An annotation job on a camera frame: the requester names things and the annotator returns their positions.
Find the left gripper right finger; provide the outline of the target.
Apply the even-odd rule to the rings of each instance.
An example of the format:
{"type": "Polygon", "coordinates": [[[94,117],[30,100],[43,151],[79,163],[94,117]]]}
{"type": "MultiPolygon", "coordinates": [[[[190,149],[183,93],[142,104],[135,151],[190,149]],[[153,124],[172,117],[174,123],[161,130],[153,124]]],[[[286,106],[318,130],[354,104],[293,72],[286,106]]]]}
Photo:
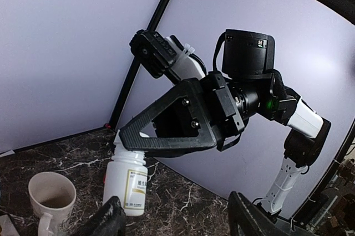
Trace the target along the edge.
{"type": "Polygon", "coordinates": [[[230,235],[282,235],[263,213],[242,193],[232,191],[227,204],[230,235]]]}

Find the small white pill bottle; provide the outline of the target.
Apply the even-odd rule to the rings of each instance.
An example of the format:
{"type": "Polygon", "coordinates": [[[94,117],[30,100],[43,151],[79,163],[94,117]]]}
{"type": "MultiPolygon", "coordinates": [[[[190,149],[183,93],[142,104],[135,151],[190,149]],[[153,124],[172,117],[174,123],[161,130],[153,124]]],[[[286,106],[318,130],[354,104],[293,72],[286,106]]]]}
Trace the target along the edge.
{"type": "Polygon", "coordinates": [[[119,135],[114,141],[114,152],[106,168],[103,203],[117,196],[127,216],[144,214],[148,169],[141,151],[128,151],[119,135]]]}

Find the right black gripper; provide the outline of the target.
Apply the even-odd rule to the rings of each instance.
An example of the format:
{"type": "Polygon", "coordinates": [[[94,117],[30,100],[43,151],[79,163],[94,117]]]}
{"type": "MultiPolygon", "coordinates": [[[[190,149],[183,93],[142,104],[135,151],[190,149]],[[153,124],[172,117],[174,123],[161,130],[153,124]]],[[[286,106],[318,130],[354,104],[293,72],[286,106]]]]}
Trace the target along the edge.
{"type": "Polygon", "coordinates": [[[182,80],[120,129],[127,150],[174,158],[214,148],[245,128],[219,71],[182,80]]]}

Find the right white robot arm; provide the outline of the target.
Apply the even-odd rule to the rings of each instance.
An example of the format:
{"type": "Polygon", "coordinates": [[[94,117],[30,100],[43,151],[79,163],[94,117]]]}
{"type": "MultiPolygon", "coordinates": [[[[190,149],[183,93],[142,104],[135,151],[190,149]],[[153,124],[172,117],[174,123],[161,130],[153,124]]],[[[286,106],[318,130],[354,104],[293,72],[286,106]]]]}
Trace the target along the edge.
{"type": "Polygon", "coordinates": [[[174,35],[139,30],[129,45],[153,78],[166,76],[173,86],[118,131],[123,147],[154,157],[179,157],[237,145],[256,114],[287,126],[281,169],[257,203],[265,216],[276,220],[298,177],[319,157],[331,123],[284,85],[274,67],[274,38],[225,30],[214,51],[223,54],[222,67],[212,71],[190,44],[174,35]]]}

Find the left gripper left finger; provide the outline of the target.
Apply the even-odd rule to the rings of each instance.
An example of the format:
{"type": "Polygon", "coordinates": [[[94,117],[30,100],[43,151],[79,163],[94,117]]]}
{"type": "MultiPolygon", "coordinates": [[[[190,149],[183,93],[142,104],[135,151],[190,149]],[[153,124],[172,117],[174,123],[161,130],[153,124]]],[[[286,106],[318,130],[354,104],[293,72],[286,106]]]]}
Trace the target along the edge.
{"type": "Polygon", "coordinates": [[[125,235],[126,214],[117,196],[110,197],[85,223],[83,235],[125,235]]]}

